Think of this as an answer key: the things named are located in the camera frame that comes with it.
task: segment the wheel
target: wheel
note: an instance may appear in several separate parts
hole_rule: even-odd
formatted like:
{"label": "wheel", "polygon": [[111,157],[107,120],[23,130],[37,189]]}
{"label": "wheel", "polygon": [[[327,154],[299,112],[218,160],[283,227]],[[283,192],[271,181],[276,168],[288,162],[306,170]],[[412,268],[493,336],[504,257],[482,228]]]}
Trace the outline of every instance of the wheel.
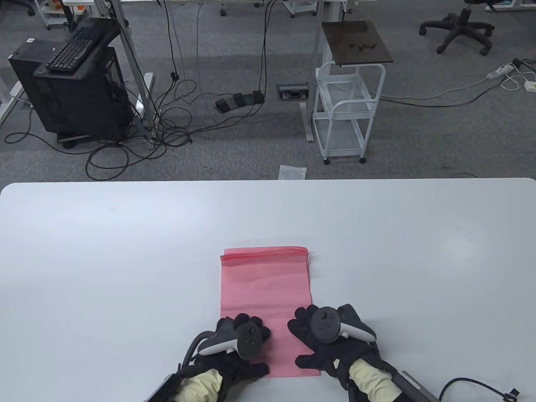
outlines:
{"label": "wheel", "polygon": [[62,146],[66,149],[66,150],[71,150],[75,147],[76,145],[76,141],[65,141],[64,143],[62,143]]}

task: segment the keyboard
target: keyboard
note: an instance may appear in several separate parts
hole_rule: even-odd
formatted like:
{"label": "keyboard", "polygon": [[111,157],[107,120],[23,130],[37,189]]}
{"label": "keyboard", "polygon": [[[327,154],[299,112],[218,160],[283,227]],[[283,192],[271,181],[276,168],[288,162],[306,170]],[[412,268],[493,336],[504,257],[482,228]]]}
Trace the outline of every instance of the keyboard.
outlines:
{"label": "keyboard", "polygon": [[105,34],[106,31],[99,27],[80,27],[48,61],[47,69],[63,73],[75,72]]}

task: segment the white metal cart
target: white metal cart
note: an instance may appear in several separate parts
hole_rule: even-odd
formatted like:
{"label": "white metal cart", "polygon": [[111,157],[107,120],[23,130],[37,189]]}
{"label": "white metal cart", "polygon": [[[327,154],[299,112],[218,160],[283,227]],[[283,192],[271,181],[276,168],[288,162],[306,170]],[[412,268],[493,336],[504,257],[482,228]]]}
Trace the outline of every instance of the white metal cart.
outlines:
{"label": "white metal cart", "polygon": [[[52,0],[44,0],[41,2],[41,4],[39,3],[39,0],[34,0],[34,2],[39,14],[41,15],[41,18],[43,19],[44,25],[48,30],[51,30],[51,25],[64,25],[67,23],[67,18],[65,17],[63,10],[56,9],[55,7],[51,7],[49,5],[49,2],[52,2]],[[85,9],[80,10],[78,7],[71,8],[74,18],[82,15],[85,11]]]}
{"label": "white metal cart", "polygon": [[[343,68],[353,69],[353,73],[330,75],[330,67],[334,64],[330,61],[316,70],[317,91],[312,122],[318,147],[326,165],[330,163],[330,156],[359,155],[359,162],[365,163],[365,151],[385,81],[385,67],[382,64],[345,65]],[[379,69],[381,73],[374,98],[360,75],[362,69]],[[358,120],[368,120],[365,136]]]}
{"label": "white metal cart", "polygon": [[294,18],[296,16],[296,13],[306,12],[306,11],[312,11],[312,15],[315,16],[316,9],[318,7],[318,3],[315,1],[304,2],[304,1],[287,0],[282,3],[286,7],[288,12],[291,13],[291,18]]}

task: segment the black computer case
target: black computer case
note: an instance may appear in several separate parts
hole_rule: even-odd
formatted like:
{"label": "black computer case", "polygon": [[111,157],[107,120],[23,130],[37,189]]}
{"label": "black computer case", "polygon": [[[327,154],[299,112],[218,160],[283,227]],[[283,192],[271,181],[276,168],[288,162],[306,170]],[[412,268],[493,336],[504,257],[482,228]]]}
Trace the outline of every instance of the black computer case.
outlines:
{"label": "black computer case", "polygon": [[97,47],[72,74],[48,71],[61,43],[29,39],[10,62],[44,128],[58,138],[121,140],[132,109],[115,49]]}

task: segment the black glove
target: black glove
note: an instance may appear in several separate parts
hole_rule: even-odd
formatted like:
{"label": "black glove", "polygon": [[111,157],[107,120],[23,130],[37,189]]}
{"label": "black glove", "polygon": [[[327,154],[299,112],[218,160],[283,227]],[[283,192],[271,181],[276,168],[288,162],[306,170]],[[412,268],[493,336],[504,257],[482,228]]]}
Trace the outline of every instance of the black glove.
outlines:
{"label": "black glove", "polygon": [[[338,337],[334,342],[325,344],[318,341],[311,332],[311,318],[318,310],[314,304],[307,309],[300,307],[294,313],[296,319],[291,319],[287,326],[289,331],[312,349],[312,355],[300,355],[296,358],[299,368],[324,370],[332,377],[339,379],[340,385],[348,390],[350,366],[365,354],[375,354],[376,349],[371,344],[354,338]],[[335,368],[333,362],[339,360]]]}
{"label": "black glove", "polygon": [[[218,330],[223,318],[216,325]],[[247,314],[238,314],[234,319],[234,327],[251,321],[260,328],[263,343],[270,337],[271,331],[263,326],[263,322],[258,317],[249,317]],[[221,387],[218,392],[218,402],[225,400],[232,385],[248,379],[261,378],[270,373],[266,363],[250,364],[242,359],[237,352],[227,353],[226,351],[214,353],[208,356],[197,354],[192,359],[193,366],[183,367],[178,374],[182,378],[191,378],[205,373],[210,369],[216,369],[223,377]]]}

